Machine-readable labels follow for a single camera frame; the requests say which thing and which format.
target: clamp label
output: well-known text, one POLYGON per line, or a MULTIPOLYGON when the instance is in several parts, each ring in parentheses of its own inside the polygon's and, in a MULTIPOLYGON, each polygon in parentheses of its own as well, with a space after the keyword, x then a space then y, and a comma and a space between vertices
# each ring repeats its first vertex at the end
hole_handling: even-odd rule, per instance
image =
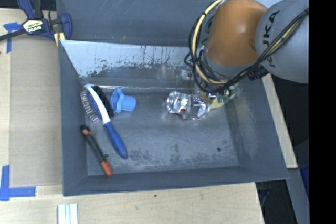
POLYGON ((23 23, 22 26, 28 34, 36 34, 44 30, 43 22, 41 20, 28 20, 23 23))

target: clamp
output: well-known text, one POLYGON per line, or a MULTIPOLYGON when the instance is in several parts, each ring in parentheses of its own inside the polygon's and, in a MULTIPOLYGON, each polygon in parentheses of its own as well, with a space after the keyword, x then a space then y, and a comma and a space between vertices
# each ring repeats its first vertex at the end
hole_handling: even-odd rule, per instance
POLYGON ((18 31, 0 36, 0 41, 22 34, 42 36, 56 41, 55 31, 52 29, 52 25, 56 24, 62 24, 62 32, 66 39, 71 37, 72 22, 70 14, 63 13, 60 18, 47 20, 43 18, 41 0, 17 0, 17 2, 20 9, 26 14, 27 20, 21 24, 21 29, 18 29, 18 31))

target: blue tape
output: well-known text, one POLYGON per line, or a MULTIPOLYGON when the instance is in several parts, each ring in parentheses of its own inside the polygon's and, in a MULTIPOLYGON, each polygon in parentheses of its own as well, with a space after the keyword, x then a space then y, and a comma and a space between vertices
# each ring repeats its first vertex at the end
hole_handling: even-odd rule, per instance
MULTIPOLYGON (((4 24, 5 29, 8 31, 8 33, 11 33, 13 31, 18 31, 23 29, 22 25, 18 23, 9 23, 9 24, 4 24)), ((12 39, 9 38, 7 40, 7 53, 10 53, 12 51, 12 39)))
POLYGON ((2 167, 0 201, 9 201, 11 197, 34 197, 36 187, 9 187, 9 165, 2 167))

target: orange-handled tool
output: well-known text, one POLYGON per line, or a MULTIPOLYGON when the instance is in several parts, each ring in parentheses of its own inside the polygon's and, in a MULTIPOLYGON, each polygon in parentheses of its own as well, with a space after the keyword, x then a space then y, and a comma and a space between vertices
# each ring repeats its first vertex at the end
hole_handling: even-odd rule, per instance
POLYGON ((89 144, 91 145, 93 151, 95 152, 101 167, 103 168, 104 172, 108 175, 111 176, 112 175, 112 169, 108 163, 108 161, 106 160, 103 151, 101 150, 101 148, 99 147, 95 137, 93 136, 91 130, 86 126, 86 125, 81 125, 80 130, 82 131, 83 135, 85 136, 85 138, 87 139, 87 141, 89 142, 89 144))

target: brush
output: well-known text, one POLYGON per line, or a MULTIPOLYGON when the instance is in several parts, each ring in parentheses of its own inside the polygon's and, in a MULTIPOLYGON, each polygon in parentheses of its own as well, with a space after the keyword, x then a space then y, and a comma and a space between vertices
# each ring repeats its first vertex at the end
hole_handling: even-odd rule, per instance
POLYGON ((103 102, 92 86, 94 85, 86 84, 84 86, 84 90, 80 92, 80 98, 84 106, 84 110, 94 123, 99 121, 102 122, 110 136, 115 151, 117 151, 120 157, 127 159, 128 155, 126 147, 120 135, 114 129, 103 102))
POLYGON ((113 111, 113 109, 110 105, 109 99, 107 99, 103 90, 98 85, 94 85, 94 86, 92 86, 92 88, 95 90, 95 92, 98 94, 100 100, 103 102, 109 117, 110 118, 113 117, 114 116, 114 111, 113 111))

